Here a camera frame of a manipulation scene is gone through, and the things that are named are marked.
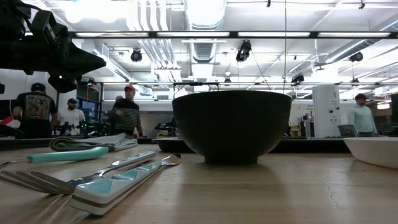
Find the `white bowl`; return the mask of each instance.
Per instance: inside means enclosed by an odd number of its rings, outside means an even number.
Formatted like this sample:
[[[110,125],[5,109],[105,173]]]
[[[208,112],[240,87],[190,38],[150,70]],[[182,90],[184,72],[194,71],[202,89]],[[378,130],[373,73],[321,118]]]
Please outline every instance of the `white bowl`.
[[[343,140],[356,159],[398,169],[398,138],[344,138]]]

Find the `cap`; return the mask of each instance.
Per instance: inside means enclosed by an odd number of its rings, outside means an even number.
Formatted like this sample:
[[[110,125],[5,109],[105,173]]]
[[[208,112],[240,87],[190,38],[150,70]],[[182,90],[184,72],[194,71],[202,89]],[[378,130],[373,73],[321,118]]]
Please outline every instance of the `cap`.
[[[31,88],[31,91],[43,91],[45,92],[45,85],[41,83],[34,83]]]
[[[77,103],[77,100],[75,100],[74,98],[70,98],[70,99],[68,100],[68,103]]]
[[[366,100],[366,96],[362,93],[355,96],[355,100]]]
[[[134,90],[134,87],[132,87],[132,85],[128,84],[124,87],[124,91],[126,90]]]

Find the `striped shirt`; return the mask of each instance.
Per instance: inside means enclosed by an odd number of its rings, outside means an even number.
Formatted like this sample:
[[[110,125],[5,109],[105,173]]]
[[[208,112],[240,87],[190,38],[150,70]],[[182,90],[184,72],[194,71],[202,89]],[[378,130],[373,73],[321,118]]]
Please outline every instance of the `striped shirt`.
[[[114,128],[117,132],[124,132],[126,134],[133,134],[134,129],[137,128],[138,134],[142,136],[141,118],[139,115],[139,106],[135,102],[126,99],[120,99],[113,105],[112,114],[116,111],[123,112],[121,116],[114,116]]]

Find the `fork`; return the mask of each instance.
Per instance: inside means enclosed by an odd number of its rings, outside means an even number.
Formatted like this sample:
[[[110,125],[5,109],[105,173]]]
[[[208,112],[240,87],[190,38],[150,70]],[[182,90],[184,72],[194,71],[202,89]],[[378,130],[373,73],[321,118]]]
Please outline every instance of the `fork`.
[[[41,172],[31,171],[30,173],[15,171],[10,172],[3,170],[0,172],[0,181],[7,184],[23,187],[25,189],[34,190],[47,194],[73,194],[75,188],[79,184],[92,182],[106,178],[104,175],[111,171],[124,171],[132,169],[139,164],[155,159],[155,152],[143,152],[120,161],[112,163],[110,166],[95,172],[86,177],[79,177],[68,182],[51,177]]]

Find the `wooden grain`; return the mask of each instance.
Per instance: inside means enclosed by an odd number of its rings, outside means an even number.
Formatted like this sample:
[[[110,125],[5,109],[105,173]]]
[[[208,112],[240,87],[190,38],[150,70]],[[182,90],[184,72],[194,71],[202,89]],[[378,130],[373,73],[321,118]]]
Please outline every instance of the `wooden grain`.
[[[18,164],[69,180],[155,145],[85,162]],[[0,152],[0,162],[49,149]],[[0,183],[0,223],[397,223],[398,170],[349,155],[268,155],[258,165],[208,166],[184,154],[178,167],[153,176],[103,217],[68,206],[70,196],[46,196]]]

